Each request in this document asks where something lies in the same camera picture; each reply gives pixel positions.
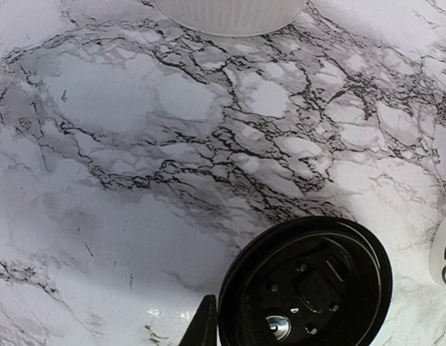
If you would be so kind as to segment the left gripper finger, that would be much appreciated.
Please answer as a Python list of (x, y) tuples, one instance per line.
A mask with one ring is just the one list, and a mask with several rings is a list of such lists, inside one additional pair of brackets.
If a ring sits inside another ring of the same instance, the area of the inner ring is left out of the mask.
[(204, 296), (179, 346), (216, 346), (217, 313), (215, 295)]

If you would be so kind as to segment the black cup lid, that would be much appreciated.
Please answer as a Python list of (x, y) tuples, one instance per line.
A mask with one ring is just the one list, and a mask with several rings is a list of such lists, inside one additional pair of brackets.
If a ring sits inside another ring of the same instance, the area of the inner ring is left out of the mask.
[(219, 293), (222, 345), (370, 345), (392, 298), (389, 256), (364, 226), (311, 216), (250, 241)]

